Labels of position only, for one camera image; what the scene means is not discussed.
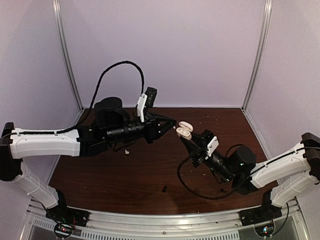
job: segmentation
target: white backdrop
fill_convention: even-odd
[[[248,111],[272,157],[301,135],[320,136],[320,2],[273,0],[269,34]],[[320,187],[298,201],[313,240],[319,239]]]
[[[78,110],[67,78],[51,0],[0,1],[0,131],[74,124]],[[45,182],[55,156],[24,159]],[[30,198],[0,181],[0,239],[18,239]]]
[[[158,89],[157,107],[240,107],[255,61],[264,0],[64,0],[61,12],[80,97],[88,107],[101,72],[131,60]],[[118,66],[97,101],[134,106],[139,73]]]

